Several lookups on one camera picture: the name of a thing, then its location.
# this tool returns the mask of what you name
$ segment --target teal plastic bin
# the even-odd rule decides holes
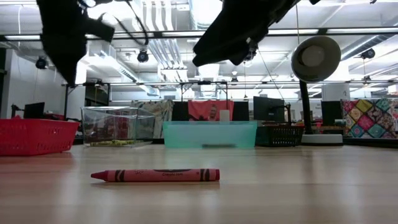
[[[166,148],[253,148],[257,121],[165,121]]]

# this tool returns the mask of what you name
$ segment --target red crayon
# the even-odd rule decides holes
[[[138,169],[106,170],[94,173],[92,178],[108,182],[171,182],[171,181],[217,181],[219,169]]]

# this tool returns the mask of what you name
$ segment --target table surface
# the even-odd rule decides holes
[[[104,183],[105,169],[220,168],[220,182]],[[0,157],[0,223],[398,223],[398,151],[82,148]]]

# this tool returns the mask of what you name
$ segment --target red plastic basket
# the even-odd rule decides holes
[[[69,150],[77,122],[0,119],[0,156],[34,156]]]

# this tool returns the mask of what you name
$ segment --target lamp base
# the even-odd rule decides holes
[[[342,146],[343,136],[340,134],[303,134],[303,146]]]

